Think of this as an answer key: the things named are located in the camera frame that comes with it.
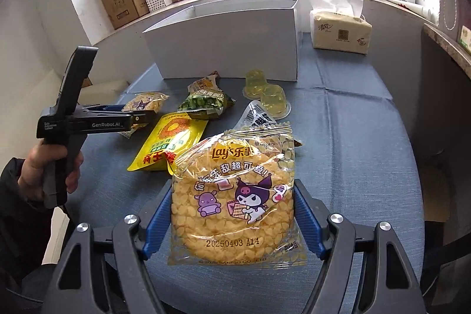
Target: blue tablecloth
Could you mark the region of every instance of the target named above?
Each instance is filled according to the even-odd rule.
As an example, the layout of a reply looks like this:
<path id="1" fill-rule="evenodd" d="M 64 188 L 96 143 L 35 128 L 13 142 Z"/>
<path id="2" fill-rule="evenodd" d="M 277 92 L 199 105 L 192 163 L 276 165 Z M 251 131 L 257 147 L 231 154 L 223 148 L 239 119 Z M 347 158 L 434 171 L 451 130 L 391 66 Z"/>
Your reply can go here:
<path id="1" fill-rule="evenodd" d="M 140 91 L 162 91 L 172 112 L 187 96 L 193 79 L 163 80 L 152 66 L 121 101 Z M 305 34 L 298 81 L 280 84 L 293 107 L 285 119 L 304 145 L 296 148 L 296 177 L 331 212 L 351 222 L 389 221 L 420 277 L 424 246 L 422 195 L 412 148 L 392 96 L 368 57 L 314 50 Z M 243 79 L 221 79 L 220 87 L 237 99 L 204 137 L 232 128 L 248 104 Z M 137 213 L 169 178 L 166 172 L 127 172 L 152 127 L 130 140 L 119 134 L 90 136 L 83 146 L 80 187 L 69 197 L 74 222 L 114 225 Z M 300 313 L 321 268 L 314 254 L 308 265 L 283 271 L 245 273 L 209 266 L 167 266 L 169 232 L 159 253 L 146 262 L 159 298 L 188 314 Z M 355 255 L 342 313 L 351 311 L 361 255 Z"/>

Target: green pea snack bag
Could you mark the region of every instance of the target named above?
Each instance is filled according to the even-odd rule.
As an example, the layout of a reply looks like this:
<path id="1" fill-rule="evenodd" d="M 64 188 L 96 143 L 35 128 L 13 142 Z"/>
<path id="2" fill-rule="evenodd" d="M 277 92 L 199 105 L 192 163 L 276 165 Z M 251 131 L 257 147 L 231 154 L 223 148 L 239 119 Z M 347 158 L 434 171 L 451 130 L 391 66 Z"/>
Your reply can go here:
<path id="1" fill-rule="evenodd" d="M 236 101 L 227 96 L 216 84 L 217 71 L 188 86 L 189 95 L 177 112 L 186 112 L 193 119 L 218 119 L 226 108 Z"/>

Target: yellow snack bag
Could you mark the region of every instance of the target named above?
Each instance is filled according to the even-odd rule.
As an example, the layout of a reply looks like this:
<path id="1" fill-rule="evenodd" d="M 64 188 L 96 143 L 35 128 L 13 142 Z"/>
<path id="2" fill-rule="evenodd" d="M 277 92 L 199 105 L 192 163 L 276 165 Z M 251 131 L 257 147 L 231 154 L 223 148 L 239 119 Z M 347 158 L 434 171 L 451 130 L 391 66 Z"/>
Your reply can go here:
<path id="1" fill-rule="evenodd" d="M 207 120 L 191 119 L 187 113 L 163 115 L 128 170 L 168 169 L 172 175 L 175 159 L 200 140 L 206 124 Z"/>

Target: transparent plastic bag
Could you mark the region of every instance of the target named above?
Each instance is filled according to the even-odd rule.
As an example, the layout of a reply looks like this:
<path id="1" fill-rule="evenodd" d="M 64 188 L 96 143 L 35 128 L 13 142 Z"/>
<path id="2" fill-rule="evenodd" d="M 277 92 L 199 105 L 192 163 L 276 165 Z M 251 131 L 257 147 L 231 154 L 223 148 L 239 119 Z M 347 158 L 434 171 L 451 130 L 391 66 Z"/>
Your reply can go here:
<path id="1" fill-rule="evenodd" d="M 149 111 L 153 110 L 156 113 L 162 108 L 163 102 L 169 98 L 168 95 L 161 92 L 143 92 L 137 94 L 135 98 L 126 103 L 122 111 Z M 119 132 L 122 136 L 130 138 L 131 135 L 138 129 L 145 127 L 147 124 L 134 124 L 130 131 Z"/>
<path id="2" fill-rule="evenodd" d="M 253 100 L 246 107 L 233 129 L 240 129 L 242 127 L 259 127 L 267 124 L 276 124 L 276 120 L 270 116 L 260 101 Z M 296 137 L 294 138 L 294 146 L 302 146 L 302 142 Z"/>
<path id="3" fill-rule="evenodd" d="M 303 265 L 288 124 L 242 127 L 176 161 L 169 265 Z"/>

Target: black sleeve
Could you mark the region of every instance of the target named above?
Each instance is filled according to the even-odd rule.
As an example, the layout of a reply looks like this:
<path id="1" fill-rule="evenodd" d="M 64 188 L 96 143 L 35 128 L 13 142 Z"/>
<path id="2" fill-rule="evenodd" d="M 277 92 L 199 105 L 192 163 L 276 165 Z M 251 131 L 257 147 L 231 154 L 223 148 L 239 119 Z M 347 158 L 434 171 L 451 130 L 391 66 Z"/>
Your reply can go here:
<path id="1" fill-rule="evenodd" d="M 23 162 L 11 159 L 0 177 L 0 269 L 17 283 L 41 265 L 53 213 L 20 193 Z"/>

